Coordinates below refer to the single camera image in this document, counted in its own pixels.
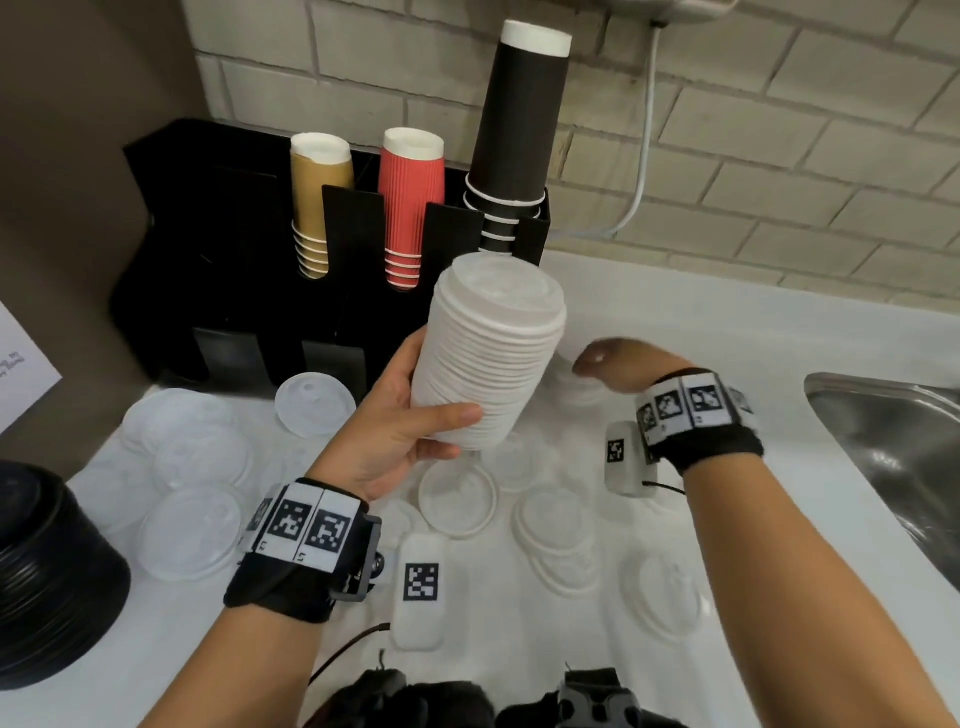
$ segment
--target red ribbed cup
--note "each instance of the red ribbed cup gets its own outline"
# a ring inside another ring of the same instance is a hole
[[[379,192],[387,214],[386,264],[390,283],[416,285],[417,279],[391,276],[400,273],[391,261],[420,255],[427,203],[444,203],[444,141],[418,129],[389,129],[380,155]],[[410,263],[420,263],[420,259]],[[403,275],[420,270],[403,269]]]

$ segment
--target stack of gold cups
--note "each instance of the stack of gold cups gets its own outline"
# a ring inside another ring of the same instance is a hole
[[[294,244],[300,275],[323,278],[330,270],[326,255],[324,185],[353,188],[350,145],[327,133],[299,133],[290,139],[294,182]]]

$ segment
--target stainless steel sink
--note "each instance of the stainless steel sink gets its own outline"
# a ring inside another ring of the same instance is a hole
[[[960,591],[960,395],[830,374],[808,376],[804,389],[900,525]]]

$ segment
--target white electrical cord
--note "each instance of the white electrical cord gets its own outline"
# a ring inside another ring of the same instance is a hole
[[[613,237],[622,231],[631,220],[634,219],[636,211],[640,209],[640,202],[643,200],[643,189],[647,185],[647,158],[650,157],[650,134],[654,126],[654,83],[657,79],[657,46],[660,43],[660,26],[652,26],[650,32],[650,56],[647,59],[647,81],[644,87],[644,115],[643,115],[643,137],[640,139],[640,167],[636,173],[636,191],[634,192],[634,201],[627,210],[627,214],[612,228],[603,231],[551,231],[550,237],[585,237],[598,239],[604,237]]]

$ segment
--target sheet of paper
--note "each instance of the sheet of paper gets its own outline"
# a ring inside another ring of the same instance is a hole
[[[0,432],[59,381],[54,365],[0,303]]]

